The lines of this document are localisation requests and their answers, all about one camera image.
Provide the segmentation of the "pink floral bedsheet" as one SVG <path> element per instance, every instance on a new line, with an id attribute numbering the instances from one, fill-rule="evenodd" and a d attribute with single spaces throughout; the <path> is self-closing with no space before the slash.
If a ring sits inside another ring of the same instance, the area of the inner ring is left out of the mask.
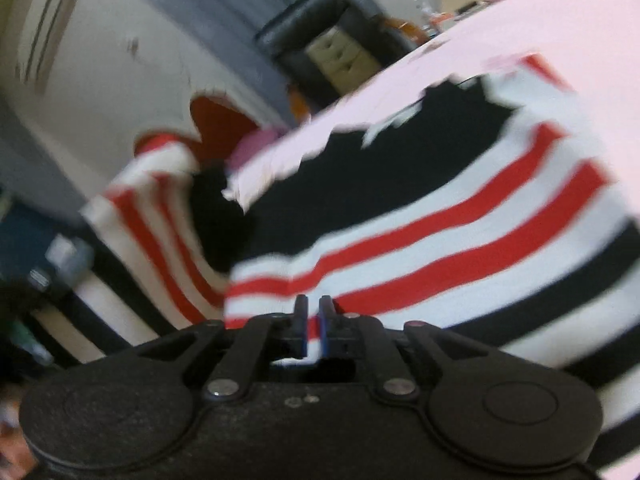
<path id="1" fill-rule="evenodd" d="M 639 0 L 503 0 L 231 181 L 256 220 L 224 317 L 299 295 L 412 320 L 596 389 L 639 474 Z"/>

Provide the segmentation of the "red heart headboard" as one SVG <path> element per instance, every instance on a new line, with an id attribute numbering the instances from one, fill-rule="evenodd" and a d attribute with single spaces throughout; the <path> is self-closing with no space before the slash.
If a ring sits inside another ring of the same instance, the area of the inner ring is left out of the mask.
<path id="1" fill-rule="evenodd" d="M 190 99 L 189 113 L 194 133 L 177 128 L 146 130 L 134 141 L 134 156 L 177 143 L 185 146 L 201 166 L 220 165 L 243 139 L 259 129 L 258 123 L 223 93 L 196 94 Z"/>

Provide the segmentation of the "white air conditioner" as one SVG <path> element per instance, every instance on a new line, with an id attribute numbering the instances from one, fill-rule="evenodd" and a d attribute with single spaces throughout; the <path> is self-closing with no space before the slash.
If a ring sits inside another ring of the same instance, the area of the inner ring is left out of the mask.
<path id="1" fill-rule="evenodd" d="M 36 93 L 46 90 L 58 47 L 77 0 L 30 0 L 16 49 L 14 75 Z"/>

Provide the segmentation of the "magenta blanket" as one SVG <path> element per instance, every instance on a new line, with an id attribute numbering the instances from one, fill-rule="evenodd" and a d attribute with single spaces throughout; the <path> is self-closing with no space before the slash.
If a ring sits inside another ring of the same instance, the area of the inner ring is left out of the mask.
<path id="1" fill-rule="evenodd" d="M 257 129 L 243 136 L 231 155 L 226 159 L 227 170 L 229 172 L 240 170 L 257 154 L 287 134 L 287 128 L 272 126 Z"/>

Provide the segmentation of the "striped knit sweater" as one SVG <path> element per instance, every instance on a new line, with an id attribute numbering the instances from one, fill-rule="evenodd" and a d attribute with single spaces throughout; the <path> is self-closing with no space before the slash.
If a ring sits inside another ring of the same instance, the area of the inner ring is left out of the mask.
<path id="1" fill-rule="evenodd" d="M 313 128 L 226 174 L 172 133 L 85 206 L 93 262 L 29 318 L 64 367 L 207 320 L 332 297 L 424 320 L 597 391 L 590 462 L 639 471 L 639 221 L 575 93 L 526 60 L 375 125 Z"/>

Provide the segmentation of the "black leather office chair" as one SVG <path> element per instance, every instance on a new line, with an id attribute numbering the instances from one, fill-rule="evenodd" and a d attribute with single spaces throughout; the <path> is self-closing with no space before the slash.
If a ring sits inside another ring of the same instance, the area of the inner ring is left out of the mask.
<path id="1" fill-rule="evenodd" d="M 354 0 L 296 0 L 255 36 L 314 112 L 355 92 L 428 40 L 416 24 L 369 16 Z"/>

